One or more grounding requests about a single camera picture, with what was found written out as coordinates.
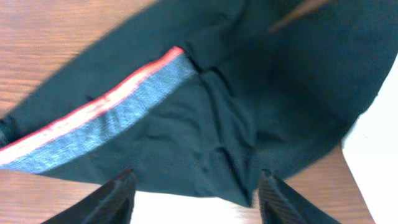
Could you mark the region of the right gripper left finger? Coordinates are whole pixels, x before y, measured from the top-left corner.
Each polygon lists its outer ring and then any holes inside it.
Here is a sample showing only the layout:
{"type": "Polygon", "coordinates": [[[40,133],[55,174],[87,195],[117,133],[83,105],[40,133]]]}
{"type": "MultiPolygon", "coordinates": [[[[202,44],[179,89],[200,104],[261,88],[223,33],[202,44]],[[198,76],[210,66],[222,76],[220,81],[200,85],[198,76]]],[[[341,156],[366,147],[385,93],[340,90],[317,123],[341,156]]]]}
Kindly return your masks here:
{"type": "Polygon", "coordinates": [[[131,169],[43,224],[130,224],[136,192],[131,169]]]}

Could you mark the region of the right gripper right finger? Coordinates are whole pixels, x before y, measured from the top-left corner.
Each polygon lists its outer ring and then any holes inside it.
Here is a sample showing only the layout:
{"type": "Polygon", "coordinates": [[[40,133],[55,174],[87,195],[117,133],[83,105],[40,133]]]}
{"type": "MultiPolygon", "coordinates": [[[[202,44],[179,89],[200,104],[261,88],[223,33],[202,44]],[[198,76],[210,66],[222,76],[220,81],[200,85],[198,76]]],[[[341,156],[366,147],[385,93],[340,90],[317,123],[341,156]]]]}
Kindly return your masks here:
{"type": "Polygon", "coordinates": [[[261,173],[258,199],[263,224],[340,224],[269,170],[261,173]]]}

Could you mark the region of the black leggings with red waistband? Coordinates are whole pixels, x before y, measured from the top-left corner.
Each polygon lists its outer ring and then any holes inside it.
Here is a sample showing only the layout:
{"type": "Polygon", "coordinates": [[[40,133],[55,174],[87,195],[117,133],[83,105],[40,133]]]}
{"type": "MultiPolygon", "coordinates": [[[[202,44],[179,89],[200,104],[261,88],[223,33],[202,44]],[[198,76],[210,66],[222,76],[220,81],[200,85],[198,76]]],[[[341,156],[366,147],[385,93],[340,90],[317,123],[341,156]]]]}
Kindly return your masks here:
{"type": "Polygon", "coordinates": [[[1,120],[1,168],[248,207],[262,170],[330,152],[397,55],[397,2],[159,1],[69,62],[1,120]]]}

